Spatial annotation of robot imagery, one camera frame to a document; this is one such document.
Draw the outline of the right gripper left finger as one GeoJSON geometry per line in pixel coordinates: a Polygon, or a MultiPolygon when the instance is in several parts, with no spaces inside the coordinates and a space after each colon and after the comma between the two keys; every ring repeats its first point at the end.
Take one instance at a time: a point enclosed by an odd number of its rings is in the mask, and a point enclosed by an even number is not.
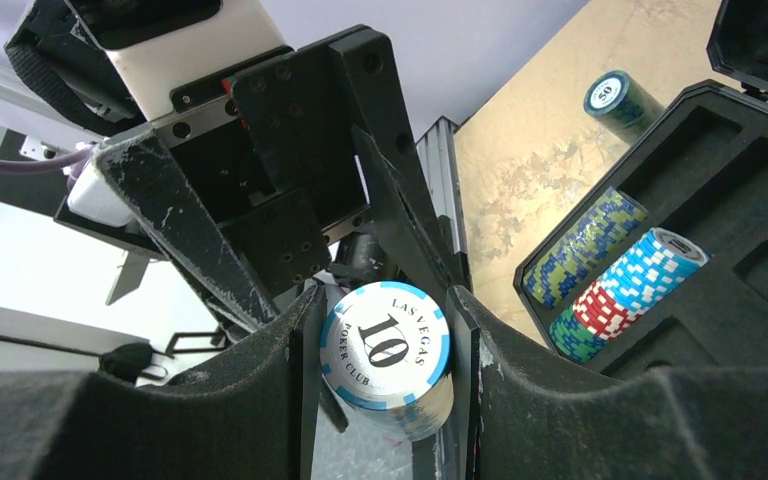
{"type": "Polygon", "coordinates": [[[100,372],[0,373],[0,479],[307,479],[326,295],[163,386],[100,372]]]}

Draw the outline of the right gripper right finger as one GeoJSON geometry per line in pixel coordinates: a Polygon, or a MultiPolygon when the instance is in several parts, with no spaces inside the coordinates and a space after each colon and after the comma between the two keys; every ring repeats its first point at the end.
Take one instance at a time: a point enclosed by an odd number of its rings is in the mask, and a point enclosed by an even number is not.
{"type": "Polygon", "coordinates": [[[461,286],[453,369],[468,393],[465,479],[768,479],[768,368],[615,380],[561,358],[461,286]]]}

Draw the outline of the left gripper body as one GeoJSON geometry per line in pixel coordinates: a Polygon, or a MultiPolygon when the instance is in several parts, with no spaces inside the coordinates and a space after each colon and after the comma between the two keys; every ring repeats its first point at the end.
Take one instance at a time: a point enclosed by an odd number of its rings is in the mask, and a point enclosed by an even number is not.
{"type": "Polygon", "coordinates": [[[152,129],[234,253],[276,300],[331,261],[329,247],[373,225],[351,129],[374,134],[391,98],[391,42],[355,26],[209,76],[204,112],[152,129]]]}

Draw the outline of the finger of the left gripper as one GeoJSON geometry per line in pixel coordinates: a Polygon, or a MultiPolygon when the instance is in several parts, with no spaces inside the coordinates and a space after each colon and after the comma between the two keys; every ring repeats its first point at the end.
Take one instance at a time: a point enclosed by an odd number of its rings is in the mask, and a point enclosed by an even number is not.
{"type": "Polygon", "coordinates": [[[385,253],[411,284],[434,299],[449,288],[471,288],[466,257],[454,249],[429,191],[412,137],[377,140],[355,125],[352,139],[368,190],[373,230],[385,253]]]}
{"type": "Polygon", "coordinates": [[[247,332],[278,316],[250,262],[234,253],[169,149],[152,129],[132,129],[95,148],[106,185],[211,313],[247,332]]]}

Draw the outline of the white blue 10 chip stack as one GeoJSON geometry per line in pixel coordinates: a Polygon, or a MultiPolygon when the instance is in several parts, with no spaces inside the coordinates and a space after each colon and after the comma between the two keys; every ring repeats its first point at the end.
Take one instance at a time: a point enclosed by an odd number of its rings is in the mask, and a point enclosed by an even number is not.
{"type": "Polygon", "coordinates": [[[452,334],[430,294],[397,281],[359,287],[329,312],[319,348],[328,387],[386,436],[420,441],[447,422],[452,334]]]}

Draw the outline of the dark green 50 chip stack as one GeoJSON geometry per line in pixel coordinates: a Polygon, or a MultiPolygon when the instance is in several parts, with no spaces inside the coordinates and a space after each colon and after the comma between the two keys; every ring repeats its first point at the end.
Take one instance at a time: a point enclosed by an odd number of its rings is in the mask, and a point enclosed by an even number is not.
{"type": "Polygon", "coordinates": [[[635,144],[665,107],[624,70],[601,75],[588,88],[583,110],[628,145],[635,144]]]}

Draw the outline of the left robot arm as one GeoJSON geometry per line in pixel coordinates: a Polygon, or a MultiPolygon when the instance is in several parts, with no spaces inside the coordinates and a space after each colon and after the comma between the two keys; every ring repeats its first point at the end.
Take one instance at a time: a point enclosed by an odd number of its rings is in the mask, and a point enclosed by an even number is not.
{"type": "Polygon", "coordinates": [[[289,46],[258,1],[34,1],[6,42],[21,82],[102,137],[89,163],[223,325],[251,332],[357,233],[383,278],[441,300],[465,256],[433,205],[390,38],[289,46]]]}

